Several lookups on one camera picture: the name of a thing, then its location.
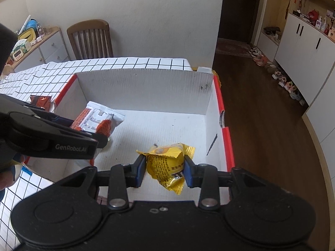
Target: white checkered tablecloth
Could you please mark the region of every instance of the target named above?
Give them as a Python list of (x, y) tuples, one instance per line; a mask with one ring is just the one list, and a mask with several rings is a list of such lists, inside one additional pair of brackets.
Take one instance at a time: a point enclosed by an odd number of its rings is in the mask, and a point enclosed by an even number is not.
[(49, 180), (34, 173), (29, 175), (22, 171), (20, 178), (15, 184), (5, 189), (5, 196), (0, 202), (0, 245), (4, 250), (13, 250), (20, 244), (10, 223), (10, 215), (14, 206), (23, 198), (26, 198), (51, 184), (52, 182)]
[[(183, 58), (96, 58), (63, 63), (50, 62), (34, 68), (11, 73), (0, 81), (0, 93), (30, 102), (30, 95), (52, 96), (53, 102), (75, 73), (92, 70), (151, 68), (192, 70)], [(0, 251), (12, 250), (19, 241), (10, 223), (12, 208), (23, 198), (52, 184), (36, 174), (21, 173), (20, 179), (10, 188), (0, 202)]]
[(53, 102), (75, 73), (125, 68), (192, 70), (183, 58), (95, 58), (49, 62), (19, 73), (10, 73), (0, 81), (0, 93), (25, 102), (30, 102), (32, 94), (52, 96)]

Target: cardboard box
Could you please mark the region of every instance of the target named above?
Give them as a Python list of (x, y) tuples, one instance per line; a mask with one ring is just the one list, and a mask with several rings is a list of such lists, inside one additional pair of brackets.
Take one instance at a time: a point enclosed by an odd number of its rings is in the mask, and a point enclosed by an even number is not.
[[(55, 98), (55, 113), (75, 119), (95, 101), (124, 114), (110, 143), (95, 159), (98, 170), (133, 163), (136, 150), (182, 142), (196, 148), (195, 164), (215, 165), (219, 171), (234, 166), (229, 129), (217, 77), (212, 73), (157, 68), (124, 68), (78, 72), (68, 78)], [(79, 170), (72, 160), (31, 158), (28, 167), (51, 181)], [(220, 188), (221, 203), (229, 201)], [(186, 185), (181, 195), (164, 189), (146, 173), (142, 186), (128, 188), (129, 200), (194, 200), (200, 189)], [(107, 196), (107, 187), (99, 195)]]

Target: yellow bag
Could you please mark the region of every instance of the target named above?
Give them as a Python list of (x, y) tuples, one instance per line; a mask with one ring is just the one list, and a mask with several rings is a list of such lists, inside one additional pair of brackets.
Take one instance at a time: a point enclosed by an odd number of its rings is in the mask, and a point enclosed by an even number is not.
[(184, 155), (193, 158), (195, 148), (183, 143), (176, 143), (168, 146), (157, 147), (147, 153), (139, 152), (146, 155), (147, 171), (153, 179), (169, 191), (181, 194), (184, 185)]

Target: baseboard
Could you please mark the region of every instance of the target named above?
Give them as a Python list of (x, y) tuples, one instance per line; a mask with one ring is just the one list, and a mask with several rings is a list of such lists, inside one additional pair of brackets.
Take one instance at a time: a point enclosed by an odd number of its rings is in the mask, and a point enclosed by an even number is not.
[(327, 166), (327, 162), (325, 159), (325, 156), (323, 154), (321, 144), (319, 143), (318, 137), (315, 134), (314, 128), (309, 121), (306, 113), (303, 115), (303, 121), (309, 131), (309, 134), (312, 138), (312, 141), (314, 143), (316, 152), (319, 157), (321, 169), (323, 172), (323, 177), (325, 179), (326, 184), (326, 190), (327, 190), (327, 196), (328, 196), (328, 206), (329, 206), (329, 223), (330, 223), (330, 239), (329, 239), (329, 251), (333, 251), (335, 249), (335, 198), (334, 198), (334, 192), (333, 187), (331, 183), (331, 178)]

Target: dark brown door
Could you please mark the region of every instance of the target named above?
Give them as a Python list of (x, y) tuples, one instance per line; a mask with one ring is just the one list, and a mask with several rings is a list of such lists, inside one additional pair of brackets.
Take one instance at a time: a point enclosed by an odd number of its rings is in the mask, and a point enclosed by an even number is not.
[(259, 0), (223, 0), (219, 38), (250, 43)]

